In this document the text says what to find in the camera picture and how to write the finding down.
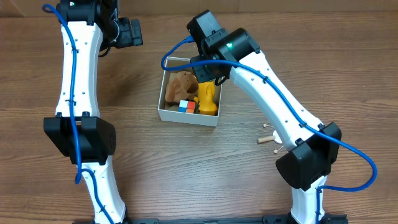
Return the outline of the brown plush toy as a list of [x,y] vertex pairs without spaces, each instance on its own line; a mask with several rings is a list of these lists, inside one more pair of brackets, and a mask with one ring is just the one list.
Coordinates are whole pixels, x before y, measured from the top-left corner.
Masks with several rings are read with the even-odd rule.
[[168,103],[179,103],[181,100],[194,100],[198,90],[196,76],[188,71],[171,73],[166,86],[165,100]]

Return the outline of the yellow toy whale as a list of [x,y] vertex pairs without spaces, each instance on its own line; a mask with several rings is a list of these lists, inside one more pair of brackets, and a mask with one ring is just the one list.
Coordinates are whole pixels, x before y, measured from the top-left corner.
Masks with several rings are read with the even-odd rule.
[[198,84],[197,95],[194,97],[194,102],[197,104],[197,111],[199,114],[211,116],[217,114],[218,107],[213,101],[215,93],[215,84],[213,82]]

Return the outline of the colourful puzzle cube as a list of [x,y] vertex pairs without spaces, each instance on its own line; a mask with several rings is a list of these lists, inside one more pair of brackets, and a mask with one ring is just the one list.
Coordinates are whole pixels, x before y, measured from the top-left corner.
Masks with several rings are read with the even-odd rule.
[[180,100],[178,105],[178,111],[181,113],[190,113],[193,114],[195,112],[196,103],[194,101]]

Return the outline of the small wooden rattle drum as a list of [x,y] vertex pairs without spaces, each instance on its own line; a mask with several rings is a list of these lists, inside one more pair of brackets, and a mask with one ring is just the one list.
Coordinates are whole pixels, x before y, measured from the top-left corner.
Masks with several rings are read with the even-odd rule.
[[282,140],[281,140],[279,134],[277,133],[277,131],[275,129],[273,130],[271,136],[258,138],[257,144],[263,144],[263,143],[267,143],[267,142],[271,142],[271,141],[274,141],[276,144],[280,144],[280,148],[274,150],[274,154],[277,154],[284,146],[282,144]]

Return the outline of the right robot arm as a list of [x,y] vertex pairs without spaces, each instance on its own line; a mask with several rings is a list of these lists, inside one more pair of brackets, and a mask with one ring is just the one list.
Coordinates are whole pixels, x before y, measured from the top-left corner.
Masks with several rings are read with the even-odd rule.
[[261,109],[288,151],[275,164],[292,188],[293,205],[288,215],[271,215],[264,223],[347,223],[346,215],[325,213],[323,195],[317,192],[331,172],[339,145],[310,131],[341,139],[340,128],[335,123],[324,125],[295,99],[243,28],[228,32],[205,10],[187,29],[198,47],[198,56],[191,59],[198,81],[231,79]]

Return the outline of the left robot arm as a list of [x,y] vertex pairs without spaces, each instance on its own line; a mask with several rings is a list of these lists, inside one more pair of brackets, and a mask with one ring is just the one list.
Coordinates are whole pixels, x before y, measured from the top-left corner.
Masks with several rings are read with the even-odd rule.
[[100,115],[97,70],[111,48],[143,44],[140,22],[120,17],[118,1],[62,0],[42,9],[56,15],[63,37],[62,87],[44,132],[76,166],[75,183],[86,183],[93,223],[132,223],[113,171],[116,129]]

